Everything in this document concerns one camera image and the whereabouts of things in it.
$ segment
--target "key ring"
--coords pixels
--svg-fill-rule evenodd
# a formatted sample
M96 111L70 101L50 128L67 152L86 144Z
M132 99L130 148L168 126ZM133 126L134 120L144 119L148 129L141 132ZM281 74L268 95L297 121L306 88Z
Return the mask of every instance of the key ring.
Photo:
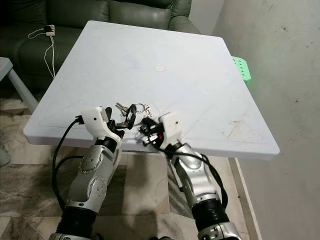
M137 105L142 106L142 110L138 110L138 106L137 106ZM142 103L136 103L135 106L137 107L137 108L136 108L136 113L137 113L137 114L142 114L143 112L146 111L145 105L142 104Z

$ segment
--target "green sofa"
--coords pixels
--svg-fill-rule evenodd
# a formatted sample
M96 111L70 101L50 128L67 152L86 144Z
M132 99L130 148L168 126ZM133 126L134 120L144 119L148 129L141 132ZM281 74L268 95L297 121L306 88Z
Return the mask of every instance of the green sofa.
M199 34L188 19L192 0L0 0L0 57L9 58L31 89L52 81L44 61L50 38L28 34L55 25L55 69L59 70L87 21ZM50 62L51 51L47 54Z

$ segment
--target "white wall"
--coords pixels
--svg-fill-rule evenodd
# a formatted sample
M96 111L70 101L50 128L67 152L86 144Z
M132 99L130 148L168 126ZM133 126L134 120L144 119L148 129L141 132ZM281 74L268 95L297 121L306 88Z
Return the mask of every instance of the white wall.
M213 34L247 60L280 147L240 160L262 238L320 239L320 1L226 0Z
M211 35L224 0L192 0L189 19L200 33Z

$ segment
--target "small white table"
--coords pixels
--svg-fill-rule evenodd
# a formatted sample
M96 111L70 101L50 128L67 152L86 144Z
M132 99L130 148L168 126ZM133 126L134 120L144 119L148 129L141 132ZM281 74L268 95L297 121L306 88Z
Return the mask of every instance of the small white table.
M213 156L271 159L279 148L220 37L89 21L24 128L31 144L56 145L85 108L143 103L178 112L183 141ZM137 122L143 114L137 115ZM150 152L127 130L123 151ZM88 147L76 125L65 144Z
M0 57L0 81L6 75L10 79L11 83L15 87L22 100L28 106L30 112L33 113L38 105L37 100L13 69L13 64L10 59L6 57Z

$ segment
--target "green plastic basket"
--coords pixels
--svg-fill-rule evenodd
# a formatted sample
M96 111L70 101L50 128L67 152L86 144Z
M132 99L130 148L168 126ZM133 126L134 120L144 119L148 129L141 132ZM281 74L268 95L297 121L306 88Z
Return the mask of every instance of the green plastic basket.
M238 70L243 78L243 81L245 82L246 85L248 85L251 81L251 75L249 72L247 62L244 59L242 59L240 57L236 57L236 56L233 56L232 59L234 61L234 64L238 68Z

